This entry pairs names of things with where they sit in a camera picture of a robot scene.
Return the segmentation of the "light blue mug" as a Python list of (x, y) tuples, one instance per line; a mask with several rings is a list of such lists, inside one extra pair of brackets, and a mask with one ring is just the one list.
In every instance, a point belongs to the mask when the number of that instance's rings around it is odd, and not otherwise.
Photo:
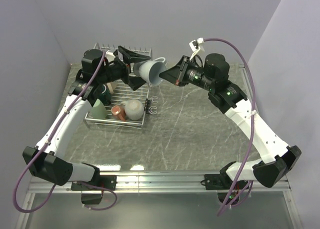
[(133, 66), (133, 73), (137, 77), (141, 77), (144, 81), (152, 86), (158, 86), (163, 82), (160, 73), (167, 70), (167, 59), (159, 57), (153, 60), (135, 63)]

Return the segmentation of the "silver wire dish rack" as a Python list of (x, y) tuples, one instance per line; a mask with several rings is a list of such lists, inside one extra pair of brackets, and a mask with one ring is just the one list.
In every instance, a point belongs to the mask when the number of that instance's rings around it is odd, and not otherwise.
[[(94, 47), (87, 50), (83, 54), (81, 60), (82, 72), (85, 73), (89, 69), (94, 71), (97, 68), (97, 63), (100, 59), (92, 56), (95, 51), (105, 51), (104, 65), (99, 69), (95, 80), (103, 83), (99, 99), (105, 110), (102, 116), (94, 116), (95, 110), (88, 112), (85, 115), (84, 123), (89, 128), (91, 125), (98, 126), (117, 126), (127, 128), (141, 129), (144, 125), (146, 111), (151, 103), (149, 99), (149, 83), (142, 83), (142, 79), (136, 76), (133, 72), (134, 63), (137, 59), (152, 59), (152, 49), (141, 48), (125, 48), (123, 46), (105, 46), (96, 43)], [(112, 114), (112, 108), (119, 106), (122, 109), (125, 107), (125, 102), (130, 100), (138, 100), (142, 103), (143, 114), (141, 118), (133, 120), (128, 117), (125, 121), (116, 118)]]

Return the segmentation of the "dark green mug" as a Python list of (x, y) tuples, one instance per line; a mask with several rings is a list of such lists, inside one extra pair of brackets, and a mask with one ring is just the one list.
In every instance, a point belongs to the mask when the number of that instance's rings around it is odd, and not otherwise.
[(108, 89), (106, 84), (103, 84), (100, 88), (98, 99), (104, 104), (104, 105), (110, 105), (111, 104), (111, 93)]

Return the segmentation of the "beige speckled round mug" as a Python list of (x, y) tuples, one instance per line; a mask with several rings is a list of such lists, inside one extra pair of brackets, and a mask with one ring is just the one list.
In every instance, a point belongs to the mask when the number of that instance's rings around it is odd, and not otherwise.
[(144, 114), (144, 105), (137, 99), (122, 101), (120, 105), (123, 106), (127, 117), (133, 121), (139, 120)]

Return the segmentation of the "pink white mug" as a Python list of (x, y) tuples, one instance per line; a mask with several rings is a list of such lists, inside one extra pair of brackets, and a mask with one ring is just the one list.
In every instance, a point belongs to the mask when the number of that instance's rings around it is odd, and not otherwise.
[(121, 105), (114, 105), (110, 111), (116, 119), (121, 120), (123, 122), (126, 121), (126, 112)]

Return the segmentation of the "light green mug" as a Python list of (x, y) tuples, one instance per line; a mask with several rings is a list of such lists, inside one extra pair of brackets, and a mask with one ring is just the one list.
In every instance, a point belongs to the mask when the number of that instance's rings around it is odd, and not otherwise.
[(97, 99), (92, 106), (90, 114), (93, 119), (103, 120), (107, 117), (108, 112), (103, 102), (100, 99)]

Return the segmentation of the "beige dragon pattern mug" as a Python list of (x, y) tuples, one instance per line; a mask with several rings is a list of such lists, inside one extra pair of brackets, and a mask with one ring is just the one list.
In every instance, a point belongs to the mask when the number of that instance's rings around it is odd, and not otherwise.
[(107, 86), (107, 88), (108, 88), (108, 90), (109, 90), (109, 92), (110, 92), (110, 94), (112, 95), (112, 94), (114, 94), (114, 92), (115, 92), (115, 89), (116, 89), (116, 87), (117, 87), (117, 82), (108, 82), (107, 84), (106, 84), (106, 86)]

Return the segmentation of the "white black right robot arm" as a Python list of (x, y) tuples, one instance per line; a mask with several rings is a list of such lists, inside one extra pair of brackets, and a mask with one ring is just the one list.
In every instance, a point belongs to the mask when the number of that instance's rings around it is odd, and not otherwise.
[(234, 161), (224, 166), (219, 172), (220, 184), (231, 189), (238, 181), (258, 181), (271, 188), (294, 167), (302, 151), (276, 135), (252, 108), (243, 90), (229, 80), (229, 70), (223, 55), (211, 53), (202, 67), (183, 56), (159, 76), (175, 86), (193, 84), (206, 90), (210, 102), (241, 129), (249, 139), (249, 147), (258, 151), (257, 160)]

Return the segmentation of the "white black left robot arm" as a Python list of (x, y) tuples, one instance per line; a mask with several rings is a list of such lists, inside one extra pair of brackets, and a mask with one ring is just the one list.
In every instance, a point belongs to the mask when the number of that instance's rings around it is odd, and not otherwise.
[(63, 158), (72, 135), (93, 108), (104, 84), (122, 80), (134, 91), (145, 84), (142, 78), (130, 75), (131, 66), (149, 61), (150, 56), (123, 46), (118, 46), (112, 55), (114, 58), (108, 60), (106, 52), (100, 49), (89, 49), (83, 54), (82, 67), (54, 123), (35, 147), (27, 146), (22, 153), (26, 172), (59, 186), (67, 182), (83, 183), (89, 190), (100, 186), (98, 167), (71, 163)]

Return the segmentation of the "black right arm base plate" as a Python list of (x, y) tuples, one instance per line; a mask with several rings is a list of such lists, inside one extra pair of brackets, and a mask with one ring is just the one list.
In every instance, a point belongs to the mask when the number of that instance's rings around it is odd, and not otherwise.
[(233, 181), (225, 173), (205, 174), (200, 182), (206, 190), (229, 190)]

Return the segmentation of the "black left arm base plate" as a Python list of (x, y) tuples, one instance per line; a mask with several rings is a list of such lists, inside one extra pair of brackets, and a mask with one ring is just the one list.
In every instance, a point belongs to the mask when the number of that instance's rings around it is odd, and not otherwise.
[(72, 191), (99, 191), (99, 188), (105, 188), (114, 191), (116, 189), (117, 176), (116, 175), (101, 175), (98, 182), (72, 182)]

